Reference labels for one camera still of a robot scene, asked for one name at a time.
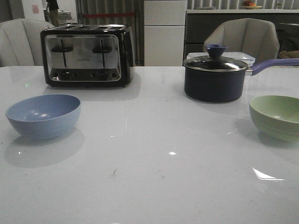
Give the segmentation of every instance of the chair backrest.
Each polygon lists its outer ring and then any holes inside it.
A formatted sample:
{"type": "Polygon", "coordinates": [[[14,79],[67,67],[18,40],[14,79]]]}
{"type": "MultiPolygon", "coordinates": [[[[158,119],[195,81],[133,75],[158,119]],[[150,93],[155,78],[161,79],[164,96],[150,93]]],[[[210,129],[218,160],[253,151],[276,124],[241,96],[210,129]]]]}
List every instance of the chair backrest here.
{"type": "Polygon", "coordinates": [[[40,32],[51,27],[28,19],[0,23],[0,66],[43,65],[40,32]]]}
{"type": "Polygon", "coordinates": [[[209,43],[228,45],[226,51],[243,52],[256,58],[256,62],[275,59],[279,51],[275,25],[270,21],[251,18],[222,23],[206,39],[205,45],[209,43]]]}

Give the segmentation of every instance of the saucepan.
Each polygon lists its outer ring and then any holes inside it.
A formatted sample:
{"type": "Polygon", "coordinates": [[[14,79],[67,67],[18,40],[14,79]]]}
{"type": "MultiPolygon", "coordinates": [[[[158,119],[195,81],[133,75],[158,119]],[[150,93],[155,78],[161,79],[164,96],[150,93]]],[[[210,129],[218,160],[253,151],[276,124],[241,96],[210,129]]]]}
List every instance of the saucepan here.
{"type": "Polygon", "coordinates": [[[227,46],[209,44],[209,56],[185,59],[185,93],[194,99],[224,103],[241,97],[245,75],[254,76],[271,66],[299,65],[299,58],[271,59],[251,68],[239,60],[222,57],[227,46]]]}

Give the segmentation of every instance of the person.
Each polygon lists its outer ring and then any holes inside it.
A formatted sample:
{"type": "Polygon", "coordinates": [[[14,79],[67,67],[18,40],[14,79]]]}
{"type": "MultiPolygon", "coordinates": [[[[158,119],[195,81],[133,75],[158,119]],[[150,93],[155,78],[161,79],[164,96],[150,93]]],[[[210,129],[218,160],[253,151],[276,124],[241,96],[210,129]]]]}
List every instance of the person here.
{"type": "Polygon", "coordinates": [[[59,27],[59,19],[58,19],[58,4],[57,0],[46,0],[47,2],[47,10],[49,9],[49,16],[52,24],[55,27],[59,27]]]}

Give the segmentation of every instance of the green bowl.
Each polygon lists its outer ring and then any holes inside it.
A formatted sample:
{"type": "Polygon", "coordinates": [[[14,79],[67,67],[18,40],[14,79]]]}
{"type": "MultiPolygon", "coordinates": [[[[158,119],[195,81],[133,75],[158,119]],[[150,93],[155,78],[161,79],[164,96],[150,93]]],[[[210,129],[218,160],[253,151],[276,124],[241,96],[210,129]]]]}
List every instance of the green bowl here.
{"type": "Polygon", "coordinates": [[[299,98],[260,96],[249,103],[255,126],[282,141],[299,141],[299,98]]]}

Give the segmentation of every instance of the pot handle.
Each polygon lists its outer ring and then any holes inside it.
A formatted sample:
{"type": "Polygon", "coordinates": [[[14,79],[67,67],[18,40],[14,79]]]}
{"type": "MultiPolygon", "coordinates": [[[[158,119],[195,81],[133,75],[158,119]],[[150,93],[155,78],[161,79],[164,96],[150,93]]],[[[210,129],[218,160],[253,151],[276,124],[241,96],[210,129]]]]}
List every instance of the pot handle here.
{"type": "Polygon", "coordinates": [[[299,65],[299,58],[271,59],[271,60],[266,60],[264,62],[254,64],[251,67],[252,68],[251,75],[254,76],[268,67],[278,66],[278,65],[283,65],[283,66],[299,65]]]}

